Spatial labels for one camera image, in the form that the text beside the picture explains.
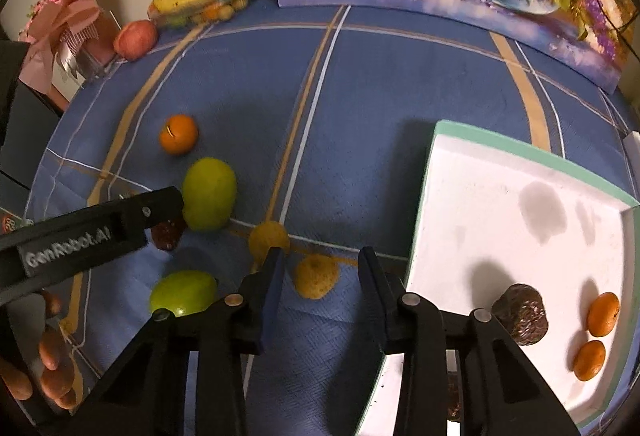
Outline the person's left hand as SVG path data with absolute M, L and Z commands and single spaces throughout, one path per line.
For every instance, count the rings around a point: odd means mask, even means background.
M 43 365 L 39 378 L 40 390 L 58 408 L 70 411 L 76 407 L 77 395 L 73 389 L 75 370 L 64 338 L 58 328 L 46 326 L 38 343 L 38 357 Z M 24 401 L 32 396 L 34 386 L 27 374 L 1 360 L 1 378 L 15 400 Z

